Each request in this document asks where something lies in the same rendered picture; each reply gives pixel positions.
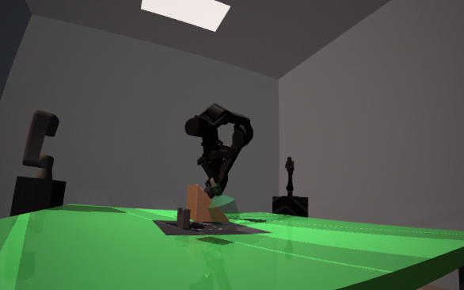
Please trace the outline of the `green glass bottle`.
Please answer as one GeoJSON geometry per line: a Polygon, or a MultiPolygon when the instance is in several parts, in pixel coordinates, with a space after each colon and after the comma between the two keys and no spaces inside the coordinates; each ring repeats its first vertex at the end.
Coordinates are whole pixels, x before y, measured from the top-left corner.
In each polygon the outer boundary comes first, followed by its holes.
{"type": "Polygon", "coordinates": [[[211,178],[210,183],[215,196],[208,205],[213,225],[215,227],[225,227],[237,222],[241,217],[235,199],[222,194],[219,181],[215,183],[211,178]]]}

